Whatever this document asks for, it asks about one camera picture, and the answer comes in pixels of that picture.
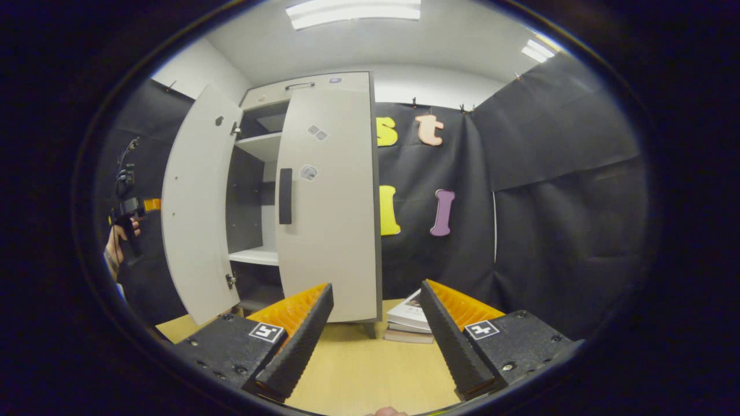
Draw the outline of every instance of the wooden table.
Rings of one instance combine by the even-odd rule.
[[[383,340],[387,312],[402,299],[383,301],[378,339],[368,339],[361,325],[328,323],[293,395],[286,404],[323,415],[363,416],[393,406],[414,415],[459,400],[437,343]],[[198,328],[189,317],[158,325],[172,342]]]

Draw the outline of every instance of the drawer handle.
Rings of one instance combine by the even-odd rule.
[[[277,213],[279,224],[293,224],[292,187],[293,169],[280,169],[280,194],[277,196],[280,204]]]
[[[297,87],[299,85],[308,85],[309,87],[314,87],[316,85],[315,82],[301,82],[300,84],[290,84],[289,86],[285,87],[285,91],[290,90],[293,87]]]

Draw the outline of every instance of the white shelf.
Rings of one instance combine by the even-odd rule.
[[[229,254],[229,260],[240,261],[241,263],[265,264],[267,266],[277,266],[278,252],[275,249],[265,247],[255,247],[254,249],[243,250]]]
[[[275,132],[255,137],[243,138],[235,146],[263,162],[274,162],[278,159],[280,136],[282,132]]]

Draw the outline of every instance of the ceiling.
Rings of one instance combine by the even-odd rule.
[[[508,83],[537,63],[521,54],[531,31],[472,0],[422,0],[421,19],[340,21],[296,31],[269,0],[207,38],[254,85],[356,64],[415,64]]]

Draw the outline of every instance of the book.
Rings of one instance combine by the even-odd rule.
[[[406,332],[396,331],[395,329],[386,329],[386,333],[383,334],[384,340],[398,341],[398,342],[410,342],[410,343],[433,343],[434,336],[432,334],[419,334],[417,332]]]
[[[421,289],[414,292],[411,296],[404,299],[403,302],[396,305],[388,311],[388,322],[400,325],[410,326],[415,329],[424,329],[429,331],[429,323],[426,321],[424,311],[419,303]]]
[[[395,331],[416,332],[417,334],[431,334],[430,329],[416,328],[414,326],[402,325],[400,323],[388,322],[388,329]]]

